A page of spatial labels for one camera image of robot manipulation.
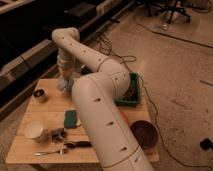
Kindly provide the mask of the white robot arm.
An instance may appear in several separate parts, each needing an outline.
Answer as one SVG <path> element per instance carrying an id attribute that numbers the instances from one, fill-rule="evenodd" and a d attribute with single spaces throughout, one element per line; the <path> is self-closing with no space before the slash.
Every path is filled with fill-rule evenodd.
<path id="1" fill-rule="evenodd" d="M 77 58 L 91 72 L 72 87 L 72 101 L 104 171 L 154 171 L 115 100 L 130 86 L 128 70 L 79 42 L 73 27 L 56 29 L 52 40 L 62 61 Z"/>

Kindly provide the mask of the beige ribbed gripper body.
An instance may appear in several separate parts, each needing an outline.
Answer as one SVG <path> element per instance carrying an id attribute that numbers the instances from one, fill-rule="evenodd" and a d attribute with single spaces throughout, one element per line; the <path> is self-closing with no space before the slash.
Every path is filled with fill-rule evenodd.
<path id="1" fill-rule="evenodd" d="M 60 55 L 57 56 L 57 65 L 60 75 L 64 79 L 70 79 L 74 72 L 75 59 L 63 59 Z"/>

